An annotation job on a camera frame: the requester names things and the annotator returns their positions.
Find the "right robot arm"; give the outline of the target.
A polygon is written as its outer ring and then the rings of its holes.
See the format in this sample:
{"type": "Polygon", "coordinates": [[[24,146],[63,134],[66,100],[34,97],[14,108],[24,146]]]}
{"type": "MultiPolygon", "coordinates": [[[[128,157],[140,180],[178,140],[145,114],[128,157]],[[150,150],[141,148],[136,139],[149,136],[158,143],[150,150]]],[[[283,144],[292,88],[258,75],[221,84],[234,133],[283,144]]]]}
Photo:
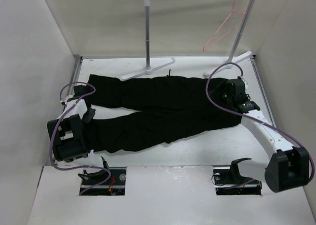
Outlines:
{"type": "Polygon", "coordinates": [[[234,160],[229,171],[230,180],[238,184],[246,178],[256,179],[265,182],[273,192],[307,185],[308,151],[303,147],[295,147],[279,134],[245,90],[241,78],[228,80],[223,99],[232,110],[241,114],[241,124],[265,150],[269,162],[257,162],[251,158],[234,160]]]}

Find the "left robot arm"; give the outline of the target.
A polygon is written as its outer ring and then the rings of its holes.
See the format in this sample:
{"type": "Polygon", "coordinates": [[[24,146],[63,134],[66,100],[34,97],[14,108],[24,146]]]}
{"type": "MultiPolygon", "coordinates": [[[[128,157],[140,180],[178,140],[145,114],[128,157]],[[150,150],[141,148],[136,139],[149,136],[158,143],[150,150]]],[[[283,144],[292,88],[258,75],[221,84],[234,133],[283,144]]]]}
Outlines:
{"type": "Polygon", "coordinates": [[[95,92],[96,88],[85,82],[66,84],[59,94],[64,111],[47,123],[51,165],[60,171],[82,168],[84,172],[79,176],[92,183],[90,188],[105,185],[111,179],[106,160],[96,156],[84,141],[84,125],[91,122],[96,112],[87,97],[95,92]]]}

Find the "black trousers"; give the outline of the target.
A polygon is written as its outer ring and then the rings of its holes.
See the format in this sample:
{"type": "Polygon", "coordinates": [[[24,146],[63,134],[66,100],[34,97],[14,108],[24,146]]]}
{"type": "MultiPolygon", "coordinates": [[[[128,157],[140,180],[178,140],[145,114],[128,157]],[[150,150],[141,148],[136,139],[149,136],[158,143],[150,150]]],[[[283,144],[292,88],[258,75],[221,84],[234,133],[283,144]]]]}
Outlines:
{"type": "Polygon", "coordinates": [[[93,119],[84,126],[86,146],[96,152],[137,152],[241,123],[241,117],[223,101],[225,78],[161,76],[121,81],[90,75],[88,82],[96,89],[88,97],[92,105],[132,110],[125,116],[93,119]]]}

